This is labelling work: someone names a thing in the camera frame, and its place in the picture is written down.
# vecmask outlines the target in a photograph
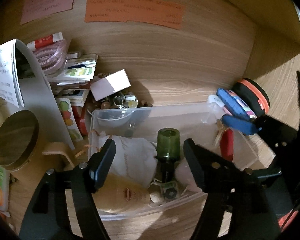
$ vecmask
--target paper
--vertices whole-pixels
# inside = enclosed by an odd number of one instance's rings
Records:
[[[15,42],[16,40],[12,40],[0,45],[0,97],[19,108],[19,105],[24,105],[15,73]]]
[[[72,9],[73,0],[25,0],[20,24]]]
[[[61,112],[63,121],[65,122],[71,140],[73,142],[82,141],[83,138],[75,122],[74,115],[72,112],[70,100],[67,98],[56,98],[59,110]]]
[[[87,55],[83,55],[82,57],[79,57],[79,58],[68,59],[68,61],[66,63],[66,67],[68,69],[76,68],[75,66],[78,66],[78,65],[87,65],[87,66],[93,67],[97,64],[97,62],[96,62],[97,60],[98,60],[98,55],[96,56],[96,54],[87,54]]]
[[[85,22],[136,21],[180,29],[184,5],[163,0],[87,0]]]
[[[113,73],[105,78],[101,78],[92,83],[90,90],[96,101],[112,95],[130,86],[129,79],[124,69]]]
[[[23,42],[16,40],[16,48],[25,56],[33,72],[31,77],[19,79],[25,107],[18,109],[7,103],[0,110],[6,117],[20,110],[30,110],[38,119],[40,129],[49,142],[64,142],[73,150],[74,145],[37,59]]]

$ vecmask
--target orange sticky note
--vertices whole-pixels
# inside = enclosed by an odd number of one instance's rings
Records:
[[[184,9],[184,5],[165,0],[87,0],[84,21],[136,21],[180,30]]]

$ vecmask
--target small box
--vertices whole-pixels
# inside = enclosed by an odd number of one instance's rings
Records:
[[[105,78],[101,78],[92,83],[90,90],[96,101],[108,97],[122,89],[130,86],[130,82],[124,69],[113,73]]]

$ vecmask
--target pink coiled cable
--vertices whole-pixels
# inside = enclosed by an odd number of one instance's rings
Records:
[[[46,76],[57,76],[62,72],[67,60],[66,40],[57,41],[33,52]]]

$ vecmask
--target clear plastic storage box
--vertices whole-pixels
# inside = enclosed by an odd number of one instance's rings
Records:
[[[216,104],[195,103],[173,106],[154,106],[135,109],[95,110],[92,113],[91,132],[88,157],[97,152],[98,135],[105,132],[107,135],[118,135],[128,138],[145,138],[156,143],[157,132],[162,128],[175,128],[180,131],[181,149],[187,138],[192,138],[199,144],[220,155],[219,147],[214,146],[218,133],[217,119],[224,115],[224,111]],[[258,156],[247,142],[245,136],[234,130],[234,164],[241,170],[251,166]],[[139,209],[135,212],[111,214],[99,211],[100,217],[105,220],[121,220],[138,216],[163,212],[178,207],[202,196],[204,193],[186,191],[179,199],[164,203],[156,207]]]

